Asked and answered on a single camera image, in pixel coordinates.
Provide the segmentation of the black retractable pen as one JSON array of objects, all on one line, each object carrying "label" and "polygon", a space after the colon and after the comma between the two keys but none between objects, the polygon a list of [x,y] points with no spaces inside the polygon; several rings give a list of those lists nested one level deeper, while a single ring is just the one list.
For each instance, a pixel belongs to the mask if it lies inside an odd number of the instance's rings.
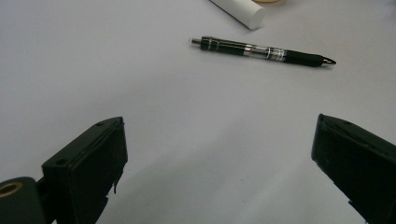
[{"label": "black retractable pen", "polygon": [[304,53],[290,49],[258,46],[220,39],[213,36],[202,36],[200,39],[192,38],[191,43],[205,51],[246,56],[274,62],[298,64],[310,67],[336,65],[336,61],[317,54]]}]

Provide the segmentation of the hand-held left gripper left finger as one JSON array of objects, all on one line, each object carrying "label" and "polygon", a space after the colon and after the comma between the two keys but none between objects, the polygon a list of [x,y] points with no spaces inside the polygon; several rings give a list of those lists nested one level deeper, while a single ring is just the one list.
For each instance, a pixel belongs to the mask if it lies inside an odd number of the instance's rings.
[{"label": "hand-held left gripper left finger", "polygon": [[128,161],[123,118],[91,126],[42,164],[58,224],[95,224]]}]

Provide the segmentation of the white cylinder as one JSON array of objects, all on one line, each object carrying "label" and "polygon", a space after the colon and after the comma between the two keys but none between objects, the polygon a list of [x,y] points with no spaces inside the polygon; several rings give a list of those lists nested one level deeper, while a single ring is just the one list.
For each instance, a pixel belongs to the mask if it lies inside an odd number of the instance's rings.
[{"label": "white cylinder", "polygon": [[248,29],[258,29],[265,16],[264,8],[252,0],[209,0],[217,7],[240,21]]}]

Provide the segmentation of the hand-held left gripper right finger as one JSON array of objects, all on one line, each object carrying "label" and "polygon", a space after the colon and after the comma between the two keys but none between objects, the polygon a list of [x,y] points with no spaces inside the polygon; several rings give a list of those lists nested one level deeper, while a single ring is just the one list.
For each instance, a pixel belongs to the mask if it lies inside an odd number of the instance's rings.
[{"label": "hand-held left gripper right finger", "polygon": [[368,224],[396,224],[396,146],[320,114],[311,158]]}]

